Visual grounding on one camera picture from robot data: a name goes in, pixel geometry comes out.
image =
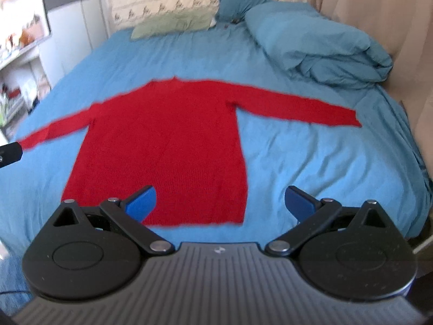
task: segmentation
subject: black cable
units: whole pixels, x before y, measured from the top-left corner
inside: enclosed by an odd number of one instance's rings
[[[0,292],[0,295],[7,295],[7,294],[12,294],[12,293],[27,293],[30,294],[30,291],[4,291],[4,292]]]

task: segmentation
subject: blue gripper pad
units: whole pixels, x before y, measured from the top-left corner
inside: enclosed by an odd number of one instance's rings
[[[289,186],[286,189],[284,201],[287,210],[290,211],[299,223],[308,219],[322,206],[320,201],[295,186]]]
[[[146,186],[122,203],[130,217],[142,222],[156,206],[156,190],[152,186]]]

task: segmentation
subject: green pillow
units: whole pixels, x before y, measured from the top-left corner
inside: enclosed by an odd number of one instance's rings
[[[215,11],[209,8],[192,8],[153,15],[134,28],[131,40],[175,32],[207,30],[215,25],[214,17]]]

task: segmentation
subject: bed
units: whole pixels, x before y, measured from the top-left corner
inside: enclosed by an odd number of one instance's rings
[[[22,124],[17,138],[152,79],[221,80],[321,99],[356,110],[362,128],[311,125],[237,110],[248,183],[241,225],[152,229],[177,246],[182,241],[263,245],[296,225],[284,205],[285,189],[296,185],[345,206],[375,199],[404,236],[419,234],[432,201],[429,178],[403,108],[378,84],[345,89],[287,73],[269,58],[244,21],[135,42],[131,33],[117,31],[65,76]],[[121,114],[113,116],[122,121]],[[41,144],[0,172],[0,240],[12,254],[24,253],[57,208],[85,135],[81,130]]]

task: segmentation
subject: pillow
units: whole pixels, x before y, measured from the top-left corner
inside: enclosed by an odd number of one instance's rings
[[[133,30],[131,40],[183,31],[207,30],[215,25],[215,12],[208,8],[170,11],[148,17]]]
[[[247,27],[281,69],[318,83],[353,89],[384,81],[392,60],[365,32],[331,21],[300,2],[250,9]]]
[[[272,0],[219,0],[216,19],[221,22],[243,21],[248,10]]]

